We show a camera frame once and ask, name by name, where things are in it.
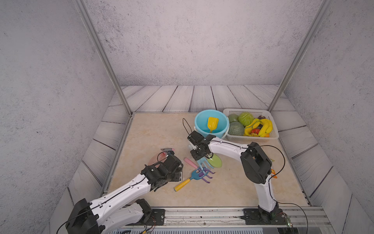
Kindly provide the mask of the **blue rake yellow handle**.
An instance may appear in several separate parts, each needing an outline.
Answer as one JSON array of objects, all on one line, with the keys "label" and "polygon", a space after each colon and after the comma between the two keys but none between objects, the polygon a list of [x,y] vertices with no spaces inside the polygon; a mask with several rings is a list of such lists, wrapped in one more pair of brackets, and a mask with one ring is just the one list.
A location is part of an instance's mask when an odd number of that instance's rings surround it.
[{"label": "blue rake yellow handle", "polygon": [[180,191],[184,186],[190,183],[192,180],[200,180],[207,175],[207,172],[201,169],[196,169],[192,172],[191,177],[174,187],[175,192]]}]

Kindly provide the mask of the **yellow toy shovel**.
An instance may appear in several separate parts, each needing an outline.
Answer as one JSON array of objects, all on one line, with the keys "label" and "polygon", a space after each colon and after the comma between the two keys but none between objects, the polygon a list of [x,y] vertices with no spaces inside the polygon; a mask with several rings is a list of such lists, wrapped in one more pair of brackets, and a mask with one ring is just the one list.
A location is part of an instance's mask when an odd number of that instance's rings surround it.
[{"label": "yellow toy shovel", "polygon": [[207,126],[208,126],[208,129],[210,130],[210,133],[212,133],[214,130],[217,129],[218,123],[219,123],[218,118],[215,118],[215,117],[208,118]]}]

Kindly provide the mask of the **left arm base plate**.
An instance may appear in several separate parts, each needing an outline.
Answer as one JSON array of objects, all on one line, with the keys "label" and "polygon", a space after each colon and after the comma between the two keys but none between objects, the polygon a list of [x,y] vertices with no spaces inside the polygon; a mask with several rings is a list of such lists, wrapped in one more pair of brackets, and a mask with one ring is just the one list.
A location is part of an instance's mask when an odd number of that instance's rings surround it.
[{"label": "left arm base plate", "polygon": [[163,226],[165,223],[165,209],[153,209],[150,215],[141,218],[139,222],[129,226]]}]

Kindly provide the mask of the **purple rake pink handle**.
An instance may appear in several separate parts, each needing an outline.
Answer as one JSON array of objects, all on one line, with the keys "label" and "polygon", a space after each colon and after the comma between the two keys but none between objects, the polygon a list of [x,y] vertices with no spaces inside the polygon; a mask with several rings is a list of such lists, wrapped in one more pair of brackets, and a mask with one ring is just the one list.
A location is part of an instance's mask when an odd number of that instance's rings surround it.
[{"label": "purple rake pink handle", "polygon": [[212,171],[210,171],[209,169],[207,169],[207,168],[205,168],[204,170],[201,170],[201,168],[199,167],[199,166],[197,166],[193,161],[191,161],[190,159],[188,159],[188,158],[184,158],[184,161],[188,164],[188,165],[190,165],[190,166],[192,166],[194,169],[195,169],[195,171],[196,171],[196,173],[198,174],[198,176],[204,181],[204,182],[206,182],[206,183],[210,183],[209,181],[207,181],[206,179],[205,179],[205,177],[208,177],[208,178],[211,178],[208,174],[209,173],[212,173],[212,174],[214,174]]}]

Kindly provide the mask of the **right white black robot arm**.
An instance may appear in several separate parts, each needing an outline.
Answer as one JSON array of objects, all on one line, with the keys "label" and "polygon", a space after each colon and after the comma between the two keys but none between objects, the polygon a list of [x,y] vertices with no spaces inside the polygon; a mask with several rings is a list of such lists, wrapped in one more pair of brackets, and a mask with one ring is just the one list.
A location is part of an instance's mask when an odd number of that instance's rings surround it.
[{"label": "right white black robot arm", "polygon": [[242,163],[246,177],[255,184],[259,200],[259,220],[270,224],[281,211],[273,197],[271,183],[272,161],[262,147],[252,142],[249,145],[220,139],[214,135],[203,136],[197,131],[189,134],[191,155],[200,167],[207,163],[207,157],[220,154]]}]

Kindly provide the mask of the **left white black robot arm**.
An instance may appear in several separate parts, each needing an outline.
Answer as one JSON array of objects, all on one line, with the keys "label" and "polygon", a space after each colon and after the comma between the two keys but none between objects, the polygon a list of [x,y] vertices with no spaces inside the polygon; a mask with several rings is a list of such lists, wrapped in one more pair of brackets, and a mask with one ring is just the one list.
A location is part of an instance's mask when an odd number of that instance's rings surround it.
[{"label": "left white black robot arm", "polygon": [[147,225],[152,208],[143,195],[182,178],[183,164],[172,151],[165,159],[147,165],[122,187],[93,201],[82,199],[63,223],[69,234],[106,234],[129,224]]}]

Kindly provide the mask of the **light blue fork white handle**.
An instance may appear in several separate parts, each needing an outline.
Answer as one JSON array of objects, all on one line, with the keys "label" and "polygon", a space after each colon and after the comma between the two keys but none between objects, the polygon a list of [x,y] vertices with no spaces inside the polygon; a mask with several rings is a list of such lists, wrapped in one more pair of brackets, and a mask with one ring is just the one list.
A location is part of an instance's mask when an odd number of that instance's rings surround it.
[{"label": "light blue fork white handle", "polygon": [[208,160],[203,157],[199,160],[197,160],[197,163],[198,163],[198,166],[201,168],[201,169],[204,169],[204,168],[211,168],[213,169],[214,167],[208,162]]}]

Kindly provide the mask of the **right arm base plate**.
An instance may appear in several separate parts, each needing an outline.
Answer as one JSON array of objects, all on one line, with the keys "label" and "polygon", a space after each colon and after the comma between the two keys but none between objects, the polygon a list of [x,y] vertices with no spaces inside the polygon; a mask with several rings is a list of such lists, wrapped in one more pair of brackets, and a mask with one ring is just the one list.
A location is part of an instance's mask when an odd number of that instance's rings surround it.
[{"label": "right arm base plate", "polygon": [[288,225],[288,219],[283,210],[275,207],[272,212],[267,212],[260,207],[257,209],[243,209],[240,219],[246,225]]}]

